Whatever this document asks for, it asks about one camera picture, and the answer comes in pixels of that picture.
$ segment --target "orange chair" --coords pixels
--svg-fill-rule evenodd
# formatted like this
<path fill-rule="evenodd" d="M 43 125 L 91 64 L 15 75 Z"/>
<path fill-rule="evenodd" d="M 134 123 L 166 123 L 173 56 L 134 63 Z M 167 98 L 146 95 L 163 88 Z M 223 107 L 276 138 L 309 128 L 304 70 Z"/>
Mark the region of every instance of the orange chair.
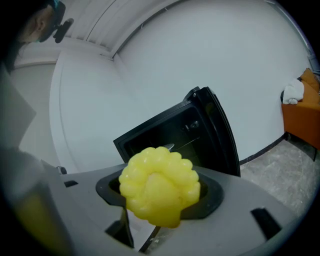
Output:
<path fill-rule="evenodd" d="M 304 85 L 303 99 L 297 105 L 282 104 L 284 130 L 312 145 L 315 161 L 320 150 L 320 85 L 309 68 L 299 80 Z"/>

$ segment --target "gray floor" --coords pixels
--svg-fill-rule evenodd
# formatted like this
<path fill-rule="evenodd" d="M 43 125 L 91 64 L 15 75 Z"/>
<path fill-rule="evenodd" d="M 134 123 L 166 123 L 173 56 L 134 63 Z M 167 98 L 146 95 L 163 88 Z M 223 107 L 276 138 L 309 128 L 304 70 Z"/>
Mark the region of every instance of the gray floor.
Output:
<path fill-rule="evenodd" d="M 320 152 L 297 137 L 283 140 L 270 151 L 240 166 L 241 177 L 251 181 L 301 216 L 313 200 L 320 183 Z M 160 228 L 146 250 L 151 254 L 170 239 L 174 229 Z"/>

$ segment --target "white cloth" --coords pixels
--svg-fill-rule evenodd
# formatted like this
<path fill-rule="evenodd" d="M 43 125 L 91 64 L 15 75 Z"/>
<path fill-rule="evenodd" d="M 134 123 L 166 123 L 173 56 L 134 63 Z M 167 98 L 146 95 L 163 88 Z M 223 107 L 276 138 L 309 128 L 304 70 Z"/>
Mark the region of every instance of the white cloth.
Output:
<path fill-rule="evenodd" d="M 283 104 L 298 104 L 304 98 L 305 87 L 297 79 L 292 80 L 285 88 L 283 93 Z"/>

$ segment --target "yellow plastic toy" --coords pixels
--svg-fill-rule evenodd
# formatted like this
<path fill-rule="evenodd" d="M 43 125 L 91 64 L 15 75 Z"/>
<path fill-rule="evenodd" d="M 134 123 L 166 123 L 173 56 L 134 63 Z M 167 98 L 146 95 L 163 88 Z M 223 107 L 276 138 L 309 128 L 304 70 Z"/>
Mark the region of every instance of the yellow plastic toy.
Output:
<path fill-rule="evenodd" d="M 119 177 L 126 208 L 153 225 L 176 228 L 181 211 L 199 201 L 199 176 L 192 167 L 190 160 L 165 147 L 134 155 Z"/>

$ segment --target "white ceiling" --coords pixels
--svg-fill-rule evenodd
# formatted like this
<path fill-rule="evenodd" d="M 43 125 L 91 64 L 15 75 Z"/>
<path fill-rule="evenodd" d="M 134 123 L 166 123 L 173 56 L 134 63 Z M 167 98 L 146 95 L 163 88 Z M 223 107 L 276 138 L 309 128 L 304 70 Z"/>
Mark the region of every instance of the white ceiling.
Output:
<path fill-rule="evenodd" d="M 62 0 L 63 20 L 74 19 L 66 36 L 106 47 L 113 56 L 136 28 L 178 0 Z"/>

